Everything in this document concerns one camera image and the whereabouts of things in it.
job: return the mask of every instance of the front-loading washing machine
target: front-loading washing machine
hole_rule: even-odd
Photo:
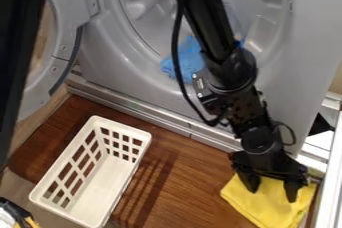
[[[297,154],[341,59],[340,1],[224,1],[240,24],[236,34],[256,56],[256,86],[271,117],[296,132],[299,143],[287,150]],[[170,54],[175,0],[48,0],[47,6],[49,35],[41,65],[28,77],[20,118],[48,101],[78,57],[88,83],[200,123],[175,80],[160,70]],[[190,34],[184,21],[181,40]]]

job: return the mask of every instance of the blue cloth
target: blue cloth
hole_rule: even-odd
[[[201,47],[194,36],[188,36],[178,49],[179,64],[185,84],[191,84],[192,74],[203,70],[205,67],[200,52]],[[160,69],[172,79],[176,78],[171,55],[160,62]]]

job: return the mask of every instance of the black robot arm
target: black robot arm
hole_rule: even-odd
[[[244,149],[230,155],[232,167],[249,191],[257,191],[260,175],[269,176],[284,180],[288,200],[294,202],[298,189],[307,184],[307,169],[286,155],[279,123],[271,120],[254,86],[255,57],[237,44],[222,0],[177,2],[172,56],[185,98],[206,124],[215,126],[223,118],[229,121]],[[193,75],[193,86],[205,110],[217,116],[211,122],[190,101],[181,79],[177,44],[183,15],[201,45],[206,63],[205,70]]]

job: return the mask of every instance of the white plastic basket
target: white plastic basket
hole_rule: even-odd
[[[81,226],[103,227],[151,138],[142,130],[91,117],[30,193],[30,201]]]

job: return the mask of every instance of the yellow sponge cloth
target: yellow sponge cloth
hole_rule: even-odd
[[[309,211],[316,184],[300,189],[297,201],[289,203],[283,181],[268,177],[261,179],[258,191],[253,194],[235,174],[221,190],[221,197],[258,227],[297,228]]]

